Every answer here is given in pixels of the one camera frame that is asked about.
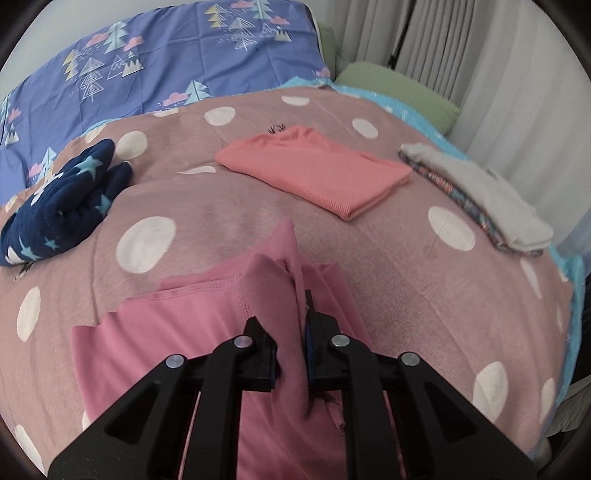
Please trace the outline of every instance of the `pink polka dot bedsheet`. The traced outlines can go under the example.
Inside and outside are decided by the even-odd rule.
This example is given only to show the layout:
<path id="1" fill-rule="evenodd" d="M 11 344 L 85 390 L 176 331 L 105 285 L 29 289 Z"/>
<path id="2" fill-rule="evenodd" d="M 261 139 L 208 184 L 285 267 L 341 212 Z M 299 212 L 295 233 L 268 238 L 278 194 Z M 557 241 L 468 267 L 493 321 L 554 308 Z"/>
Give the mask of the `pink polka dot bedsheet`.
<path id="1" fill-rule="evenodd" d="M 113 163 L 131 162 L 134 178 L 78 247 L 23 275 L 19 267 L 0 270 L 0 413 L 42 470 L 88 424 L 72 326 L 98 325 L 165 278 L 244 253 L 286 217 L 304 255 L 341 265 L 379 353 L 418 352 L 523 451 L 535 448 L 560 379 L 572 295 L 550 255 L 498 252 L 415 173 L 344 222 L 214 162 L 232 141 L 280 124 L 312 127 L 393 161 L 403 142 L 429 143 L 371 102 L 296 87 L 125 118 L 77 138 L 56 158 L 59 169 L 111 138 Z M 0 223 L 37 187 L 6 205 Z"/>

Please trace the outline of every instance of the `white polka dot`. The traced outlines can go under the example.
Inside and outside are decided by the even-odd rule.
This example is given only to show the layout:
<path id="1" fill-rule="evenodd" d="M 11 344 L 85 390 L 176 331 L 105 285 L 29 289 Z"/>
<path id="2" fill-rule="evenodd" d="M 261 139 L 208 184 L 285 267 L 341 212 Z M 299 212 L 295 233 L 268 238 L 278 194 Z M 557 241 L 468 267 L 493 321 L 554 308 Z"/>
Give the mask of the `white polka dot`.
<path id="1" fill-rule="evenodd" d="M 8 255 L 6 255 L 4 259 L 11 265 L 19 265 L 21 263 L 25 263 L 25 261 L 17 255 L 17 253 L 14 251 L 12 247 L 8 247 L 7 254 Z"/>
<path id="2" fill-rule="evenodd" d="M 340 94 L 341 95 L 346 95 L 347 97 L 361 98 L 359 95 L 355 95 L 354 93 L 340 92 Z"/>
<path id="3" fill-rule="evenodd" d="M 501 362 L 484 367 L 474 381 L 472 404 L 491 422 L 495 422 L 509 395 L 509 379 Z"/>
<path id="4" fill-rule="evenodd" d="M 86 411 L 82 414 L 82 430 L 86 430 L 90 427 L 90 418 L 88 418 L 88 414 Z"/>
<path id="5" fill-rule="evenodd" d="M 153 115 L 154 116 L 169 116 L 169 115 L 174 115 L 175 113 L 178 113 L 178 107 L 171 108 L 169 110 L 162 110 L 159 112 L 154 112 Z"/>
<path id="6" fill-rule="evenodd" d="M 540 425 L 544 423 L 548 413 L 550 413 L 555 397 L 556 382 L 554 381 L 554 378 L 550 378 L 542 386 L 542 392 L 540 394 Z"/>
<path id="7" fill-rule="evenodd" d="M 519 261 L 519 264 L 521 265 L 523 273 L 527 277 L 527 281 L 530 282 L 531 288 L 534 290 L 535 296 L 541 300 L 542 292 L 540 290 L 540 282 L 538 281 L 538 275 L 535 274 L 534 267 L 532 267 L 531 263 L 529 263 L 525 258 L 522 258 Z"/>
<path id="8" fill-rule="evenodd" d="M 212 167 L 211 165 L 205 165 L 204 167 L 191 168 L 191 170 L 179 171 L 178 173 L 182 173 L 183 175 L 195 175 L 197 173 L 215 173 L 215 172 L 217 172 L 216 167 Z"/>
<path id="9" fill-rule="evenodd" d="M 306 106 L 310 103 L 310 99 L 308 97 L 290 97 L 287 95 L 282 95 L 281 100 L 283 100 L 288 105 L 293 106 Z"/>
<path id="10" fill-rule="evenodd" d="M 43 467 L 43 461 L 41 460 L 41 455 L 37 451 L 35 445 L 27 435 L 24 427 L 22 425 L 17 425 L 14 429 L 14 436 L 17 439 L 18 444 L 21 446 L 23 451 L 27 454 L 27 456 L 31 459 L 31 461 L 35 464 L 35 466 L 45 475 L 45 468 Z"/>
<path id="11" fill-rule="evenodd" d="M 353 128 L 356 129 L 361 135 L 370 140 L 374 140 L 378 137 L 378 129 L 374 127 L 372 122 L 365 118 L 353 118 Z"/>
<path id="12" fill-rule="evenodd" d="M 25 295 L 21 308 L 18 310 L 17 335 L 23 342 L 26 342 L 30 334 L 32 334 L 39 319 L 40 310 L 41 291 L 39 287 L 33 287 Z"/>
<path id="13" fill-rule="evenodd" d="M 149 217 L 127 230 L 117 244 L 117 262 L 130 273 L 146 273 L 168 251 L 177 227 L 166 217 Z"/>
<path id="14" fill-rule="evenodd" d="M 148 138 L 142 132 L 129 132 L 121 137 L 115 148 L 115 155 L 121 160 L 139 157 L 148 148 Z"/>
<path id="15" fill-rule="evenodd" d="M 107 124 L 102 124 L 99 125 L 96 128 L 93 128 L 90 132 L 88 132 L 86 134 L 86 136 L 84 137 L 84 140 L 86 141 L 86 143 L 90 143 L 92 142 L 96 137 L 99 136 L 99 134 L 103 131 L 103 129 L 107 126 Z"/>
<path id="16" fill-rule="evenodd" d="M 558 268 L 558 276 L 560 277 L 560 281 L 562 283 L 567 283 L 569 281 L 569 278 L 564 275 L 564 273 L 562 272 L 562 268 L 557 267 Z"/>
<path id="17" fill-rule="evenodd" d="M 558 304 L 556 305 L 556 323 L 558 323 L 558 329 L 560 330 L 560 333 L 564 333 L 564 315 L 562 315 L 562 309 Z"/>
<path id="18" fill-rule="evenodd" d="M 442 207 L 431 207 L 428 216 L 433 231 L 448 246 L 468 252 L 476 245 L 474 232 L 455 213 Z"/>
<path id="19" fill-rule="evenodd" d="M 236 116 L 236 111 L 231 106 L 220 106 L 205 112 L 205 120 L 214 127 L 221 127 L 227 125 Z"/>

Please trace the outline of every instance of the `pink shirt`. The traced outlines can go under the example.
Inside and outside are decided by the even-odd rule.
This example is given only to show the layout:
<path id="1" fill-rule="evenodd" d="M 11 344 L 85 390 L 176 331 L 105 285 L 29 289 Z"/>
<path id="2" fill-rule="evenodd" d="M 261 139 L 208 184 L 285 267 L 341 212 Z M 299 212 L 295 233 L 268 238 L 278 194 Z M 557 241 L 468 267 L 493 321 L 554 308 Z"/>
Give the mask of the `pink shirt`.
<path id="1" fill-rule="evenodd" d="M 287 219 L 252 252 L 125 300 L 97 327 L 75 326 L 74 368 L 90 419 L 166 356 L 210 353 L 256 316 L 277 342 L 281 376 L 271 394 L 243 396 L 238 478 L 344 480 L 340 400 L 310 398 L 307 388 L 302 334 L 308 288 L 318 311 L 334 316 L 344 333 L 371 345 L 342 270 L 337 264 L 306 261 Z"/>
<path id="2" fill-rule="evenodd" d="M 237 140 L 216 161 L 352 220 L 410 179 L 412 169 L 351 150 L 296 125 L 276 134 Z"/>

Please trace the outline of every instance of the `folded salmon shirt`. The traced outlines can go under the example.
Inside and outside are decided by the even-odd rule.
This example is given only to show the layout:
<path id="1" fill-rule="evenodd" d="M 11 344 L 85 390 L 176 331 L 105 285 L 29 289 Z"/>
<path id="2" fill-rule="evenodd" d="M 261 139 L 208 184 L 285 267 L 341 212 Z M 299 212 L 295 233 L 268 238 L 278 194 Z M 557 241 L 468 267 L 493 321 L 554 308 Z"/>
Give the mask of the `folded salmon shirt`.
<path id="1" fill-rule="evenodd" d="M 216 154 L 216 161 L 347 221 L 386 198 L 412 172 L 407 165 L 351 150 L 301 125 L 235 141 Z"/>

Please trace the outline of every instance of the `cloud print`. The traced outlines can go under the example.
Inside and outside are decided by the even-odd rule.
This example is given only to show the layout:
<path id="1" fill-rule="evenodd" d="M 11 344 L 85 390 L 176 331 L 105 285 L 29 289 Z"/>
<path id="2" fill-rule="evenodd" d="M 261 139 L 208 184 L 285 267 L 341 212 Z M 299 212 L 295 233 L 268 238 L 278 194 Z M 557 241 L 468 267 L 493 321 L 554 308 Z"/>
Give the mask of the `cloud print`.
<path id="1" fill-rule="evenodd" d="M 8 115 L 7 117 L 7 122 L 12 122 L 16 117 L 18 117 L 21 114 L 21 109 L 20 108 L 13 108 L 12 111 L 10 112 L 10 115 Z"/>
<path id="2" fill-rule="evenodd" d="M 41 170 L 43 170 L 43 167 L 41 166 L 40 163 L 35 163 L 32 167 L 31 170 L 29 170 L 29 178 L 33 178 L 35 175 L 39 175 L 41 173 Z"/>
<path id="3" fill-rule="evenodd" d="M 123 47 L 123 51 L 131 50 L 133 47 L 137 47 L 142 43 L 144 43 L 144 39 L 141 36 L 134 37 L 129 41 L 129 43 L 125 47 Z"/>
<path id="4" fill-rule="evenodd" d="M 286 18 L 281 18 L 281 17 L 273 17 L 273 18 L 271 18 L 270 21 L 271 21 L 271 23 L 274 23 L 275 25 L 289 25 L 290 24 Z"/>
<path id="5" fill-rule="evenodd" d="M 232 8 L 250 8 L 255 4 L 255 2 L 246 2 L 246 0 L 240 0 L 235 4 L 230 5 Z"/>
<path id="6" fill-rule="evenodd" d="M 173 92 L 164 102 L 162 102 L 162 106 L 168 106 L 172 105 L 173 103 L 182 102 L 187 98 L 189 98 L 189 96 L 186 93 Z"/>
<path id="7" fill-rule="evenodd" d="M 103 40 L 106 40 L 107 38 L 109 38 L 109 34 L 108 33 L 97 33 L 88 42 L 86 42 L 85 47 L 91 47 L 93 45 L 96 45 L 97 43 L 100 43 Z"/>

